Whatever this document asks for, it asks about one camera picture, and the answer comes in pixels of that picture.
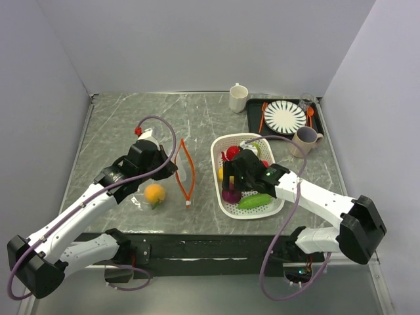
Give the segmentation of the purple onion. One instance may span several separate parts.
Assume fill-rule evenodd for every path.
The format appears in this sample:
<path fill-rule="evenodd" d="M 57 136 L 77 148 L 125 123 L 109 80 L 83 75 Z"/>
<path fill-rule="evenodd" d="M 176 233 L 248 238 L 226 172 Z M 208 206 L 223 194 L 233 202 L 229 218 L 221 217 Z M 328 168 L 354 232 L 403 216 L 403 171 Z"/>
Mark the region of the purple onion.
<path fill-rule="evenodd" d="M 222 200 L 229 204 L 239 203 L 242 198 L 242 193 L 237 190 L 223 190 Z"/>

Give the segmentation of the clear zip top bag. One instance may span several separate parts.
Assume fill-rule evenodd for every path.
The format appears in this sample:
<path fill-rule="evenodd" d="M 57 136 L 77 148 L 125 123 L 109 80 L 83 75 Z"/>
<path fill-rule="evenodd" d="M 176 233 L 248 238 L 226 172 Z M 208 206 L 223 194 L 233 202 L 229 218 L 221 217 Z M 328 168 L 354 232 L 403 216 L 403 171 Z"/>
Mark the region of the clear zip top bag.
<path fill-rule="evenodd" d="M 176 150 L 171 161 L 178 167 L 175 174 L 167 179 L 150 180 L 140 185 L 137 193 L 131 197 L 130 204 L 134 205 L 139 211 L 151 211 L 153 213 L 183 211 L 193 208 L 196 168 L 184 138 L 177 139 Z M 144 189 L 150 184 L 160 184 L 166 191 L 165 200 L 155 209 L 152 209 L 144 198 Z"/>

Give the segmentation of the yellow lemon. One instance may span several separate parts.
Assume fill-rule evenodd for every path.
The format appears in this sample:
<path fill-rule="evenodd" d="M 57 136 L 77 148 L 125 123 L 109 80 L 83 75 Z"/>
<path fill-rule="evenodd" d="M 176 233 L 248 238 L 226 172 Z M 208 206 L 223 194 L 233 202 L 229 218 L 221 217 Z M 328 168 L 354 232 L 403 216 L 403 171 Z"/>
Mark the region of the yellow lemon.
<path fill-rule="evenodd" d="M 223 167 L 220 167 L 220 168 L 219 168 L 217 176 L 218 176 L 218 179 L 219 179 L 220 181 L 223 181 L 223 178 L 224 178 L 224 171 L 223 171 Z"/>

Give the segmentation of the orange fruit with leaf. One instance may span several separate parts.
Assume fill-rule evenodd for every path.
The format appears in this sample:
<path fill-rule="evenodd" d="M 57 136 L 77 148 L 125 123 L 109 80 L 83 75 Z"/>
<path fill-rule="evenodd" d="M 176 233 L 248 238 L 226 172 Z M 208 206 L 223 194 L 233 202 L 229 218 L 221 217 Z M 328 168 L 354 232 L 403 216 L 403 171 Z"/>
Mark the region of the orange fruit with leaf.
<path fill-rule="evenodd" d="M 144 189 L 144 198 L 155 209 L 166 197 L 166 191 L 160 184 L 150 184 Z"/>

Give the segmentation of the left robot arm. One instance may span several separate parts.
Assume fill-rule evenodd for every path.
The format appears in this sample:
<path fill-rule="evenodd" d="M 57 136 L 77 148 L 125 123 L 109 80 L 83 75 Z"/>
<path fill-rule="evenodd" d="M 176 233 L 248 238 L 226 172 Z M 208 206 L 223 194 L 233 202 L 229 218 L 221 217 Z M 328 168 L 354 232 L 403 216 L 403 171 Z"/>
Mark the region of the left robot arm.
<path fill-rule="evenodd" d="M 88 189 L 67 210 L 27 238 L 13 237 L 7 244 L 12 279 L 18 278 L 30 295 L 42 299 L 87 266 L 105 262 L 136 270 L 135 249 L 117 229 L 73 245 L 73 241 L 105 212 L 117 207 L 149 179 L 167 179 L 177 166 L 155 139 L 137 140 L 125 156 L 117 158 L 94 178 Z"/>

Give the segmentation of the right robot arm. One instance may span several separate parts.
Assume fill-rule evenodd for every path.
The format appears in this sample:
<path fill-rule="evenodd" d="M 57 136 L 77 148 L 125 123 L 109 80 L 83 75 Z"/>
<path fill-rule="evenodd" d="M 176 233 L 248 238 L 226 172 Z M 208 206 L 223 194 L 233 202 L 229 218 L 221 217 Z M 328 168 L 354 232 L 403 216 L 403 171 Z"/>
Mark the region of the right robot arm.
<path fill-rule="evenodd" d="M 329 228 L 299 227 L 291 235 L 287 254 L 302 261 L 313 253 L 342 253 L 367 264 L 387 233 L 374 204 L 366 197 L 351 198 L 300 178 L 288 168 L 264 163 L 249 149 L 223 163 L 223 188 L 254 191 L 271 198 L 297 202 L 300 207 L 330 223 Z"/>

